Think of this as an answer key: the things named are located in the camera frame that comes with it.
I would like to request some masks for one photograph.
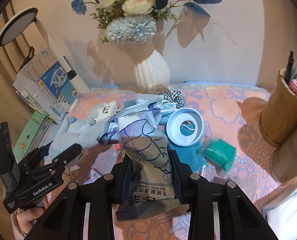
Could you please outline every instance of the brown cylinder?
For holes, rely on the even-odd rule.
[[[271,159],[273,178],[285,183],[297,176],[297,127],[273,153]]]
[[[277,75],[274,90],[259,118],[264,139],[278,147],[297,127],[297,96],[284,81],[285,69]]]

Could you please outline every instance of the sleeve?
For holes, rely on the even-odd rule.
[[[10,218],[12,220],[13,232],[14,232],[15,240],[23,240],[25,238],[25,236],[23,235],[23,233],[19,229],[18,221],[17,221],[17,214],[18,214],[18,211],[16,210],[10,216]]]

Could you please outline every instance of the person's finger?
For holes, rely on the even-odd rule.
[[[44,208],[43,209],[45,211],[50,206],[50,203],[49,203],[49,201],[47,199],[47,195],[45,195],[45,196],[42,197],[42,201],[43,201],[43,204],[44,204]]]
[[[21,213],[17,214],[17,221],[18,225],[21,228],[21,230],[28,234],[29,231],[32,229],[33,225],[31,224],[31,220],[39,218],[41,215],[43,215],[44,211],[42,208],[30,208],[27,209]]]

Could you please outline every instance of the pink floral tablecloth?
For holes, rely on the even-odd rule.
[[[288,185],[297,181],[295,178],[288,184],[280,185],[270,175],[270,158],[274,147],[263,139],[258,127],[260,113],[269,98],[265,90],[206,87],[181,92],[185,99],[185,107],[194,108],[203,116],[207,125],[206,134],[222,138],[238,151],[238,157],[225,176],[209,164],[205,169],[206,179],[217,183],[225,181],[228,177],[256,180],[257,188],[252,202],[259,210]],[[122,107],[124,102],[135,97],[133,92],[84,94],[79,98],[70,116],[87,118],[92,108],[99,103],[117,100]],[[109,173],[113,165],[121,161],[122,153],[119,145],[99,145],[87,150],[78,163],[79,169],[66,171],[65,184],[53,192],[52,199],[69,182],[76,181],[79,184],[93,182],[94,171],[99,175]],[[117,222],[114,217],[115,239],[187,239],[190,215],[186,210],[180,206],[153,218],[131,222]],[[87,239],[87,224],[84,231],[85,239]]]

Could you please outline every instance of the wall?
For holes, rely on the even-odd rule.
[[[134,83],[127,48],[100,42],[104,32],[89,16],[95,6],[87,5],[86,15],[79,16],[71,1],[13,0],[13,5],[15,12],[29,6],[39,9],[38,17],[55,44],[90,87]],[[202,7],[210,19],[187,11],[178,25],[173,21],[158,25],[153,43],[170,67],[172,83],[229,82],[271,88],[290,50],[297,57],[297,10],[290,0],[223,0]],[[25,36],[37,51],[44,46],[34,25]]]

